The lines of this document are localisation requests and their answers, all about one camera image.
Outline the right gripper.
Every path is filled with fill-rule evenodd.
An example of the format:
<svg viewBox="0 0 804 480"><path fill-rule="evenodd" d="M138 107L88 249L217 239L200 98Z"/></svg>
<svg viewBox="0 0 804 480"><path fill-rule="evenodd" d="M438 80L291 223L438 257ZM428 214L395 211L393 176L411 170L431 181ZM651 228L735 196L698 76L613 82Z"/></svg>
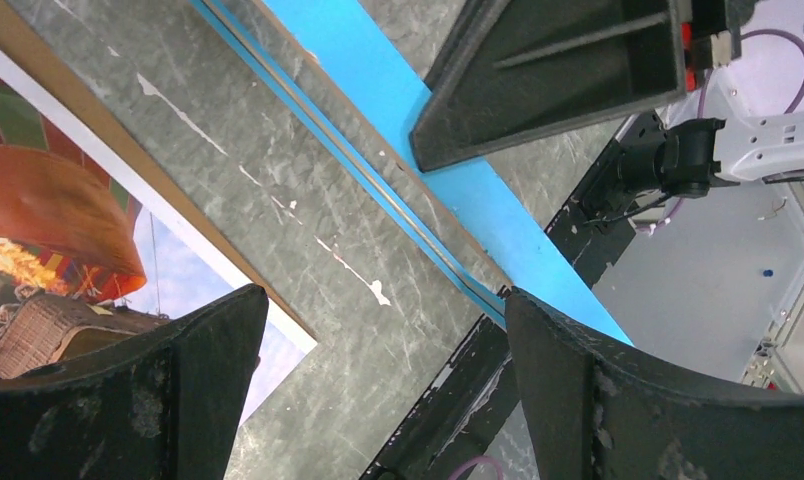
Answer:
<svg viewBox="0 0 804 480"><path fill-rule="evenodd" d="M435 171L693 92L742 54L758 0L468 1L409 139Z"/></svg>

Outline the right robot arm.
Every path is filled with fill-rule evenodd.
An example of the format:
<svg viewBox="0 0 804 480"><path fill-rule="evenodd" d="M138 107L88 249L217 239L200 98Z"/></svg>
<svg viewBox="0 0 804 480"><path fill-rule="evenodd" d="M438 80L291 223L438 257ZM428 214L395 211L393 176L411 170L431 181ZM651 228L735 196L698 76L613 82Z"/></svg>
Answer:
<svg viewBox="0 0 804 480"><path fill-rule="evenodd" d="M427 76L409 135L417 167L472 158L706 94L740 58L752 1L468 1ZM619 139L579 207L599 229L636 201L704 197L744 182L804 181L804 111L714 116Z"/></svg>

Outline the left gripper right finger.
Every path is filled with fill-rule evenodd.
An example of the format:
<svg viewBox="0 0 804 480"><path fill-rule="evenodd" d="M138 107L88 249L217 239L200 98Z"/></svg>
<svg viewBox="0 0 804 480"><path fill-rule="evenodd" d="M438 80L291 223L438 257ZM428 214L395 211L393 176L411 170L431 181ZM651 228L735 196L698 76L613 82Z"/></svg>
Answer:
<svg viewBox="0 0 804 480"><path fill-rule="evenodd" d="M689 370L522 289L505 321L543 479L804 479L804 395Z"/></svg>

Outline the hot air balloon photo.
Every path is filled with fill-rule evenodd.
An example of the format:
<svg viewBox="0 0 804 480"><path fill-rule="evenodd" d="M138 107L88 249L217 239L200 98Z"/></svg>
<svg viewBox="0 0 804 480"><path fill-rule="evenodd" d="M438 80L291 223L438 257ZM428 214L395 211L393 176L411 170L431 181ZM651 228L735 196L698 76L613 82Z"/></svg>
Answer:
<svg viewBox="0 0 804 480"><path fill-rule="evenodd" d="M175 319L250 278L0 48L0 280Z"/></svg>

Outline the blue picture frame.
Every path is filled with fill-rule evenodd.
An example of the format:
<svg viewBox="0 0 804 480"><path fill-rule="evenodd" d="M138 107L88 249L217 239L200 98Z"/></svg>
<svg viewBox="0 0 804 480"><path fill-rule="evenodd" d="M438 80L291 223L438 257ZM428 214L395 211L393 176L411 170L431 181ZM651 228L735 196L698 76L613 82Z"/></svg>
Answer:
<svg viewBox="0 0 804 480"><path fill-rule="evenodd" d="M194 8L458 290L503 324L503 299L467 271L228 6L197 1ZM486 159L432 164L414 150L414 124L431 91L358 2L261 1L258 8L292 38L309 65L380 139L383 150L448 210L508 285L530 291L592 329L625 339L621 327Z"/></svg>

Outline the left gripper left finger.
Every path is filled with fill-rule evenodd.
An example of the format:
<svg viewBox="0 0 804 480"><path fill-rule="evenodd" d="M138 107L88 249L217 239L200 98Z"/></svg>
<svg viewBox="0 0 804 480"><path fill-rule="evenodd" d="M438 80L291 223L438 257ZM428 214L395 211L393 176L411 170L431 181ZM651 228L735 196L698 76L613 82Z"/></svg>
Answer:
<svg viewBox="0 0 804 480"><path fill-rule="evenodd" d="M269 307L243 286L99 351L0 379L0 479L221 479Z"/></svg>

